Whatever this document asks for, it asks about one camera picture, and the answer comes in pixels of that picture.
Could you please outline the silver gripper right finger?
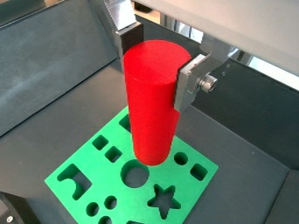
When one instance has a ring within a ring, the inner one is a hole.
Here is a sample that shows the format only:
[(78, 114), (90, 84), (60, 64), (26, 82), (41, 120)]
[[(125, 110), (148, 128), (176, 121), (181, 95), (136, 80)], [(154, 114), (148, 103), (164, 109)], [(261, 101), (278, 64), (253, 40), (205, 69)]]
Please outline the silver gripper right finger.
[(190, 105), (198, 91), (208, 93), (214, 88), (217, 79), (210, 72), (228, 60), (230, 45), (204, 33), (200, 50), (201, 54), (178, 70), (173, 99), (173, 108), (178, 112)]

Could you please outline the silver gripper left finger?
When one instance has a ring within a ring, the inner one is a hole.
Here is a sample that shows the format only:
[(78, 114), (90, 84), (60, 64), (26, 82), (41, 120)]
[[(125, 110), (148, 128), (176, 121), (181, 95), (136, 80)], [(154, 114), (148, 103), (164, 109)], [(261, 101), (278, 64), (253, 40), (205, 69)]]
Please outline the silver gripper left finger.
[(104, 0), (104, 8), (112, 24), (112, 36), (118, 56), (144, 40), (144, 26), (136, 21), (130, 0)]

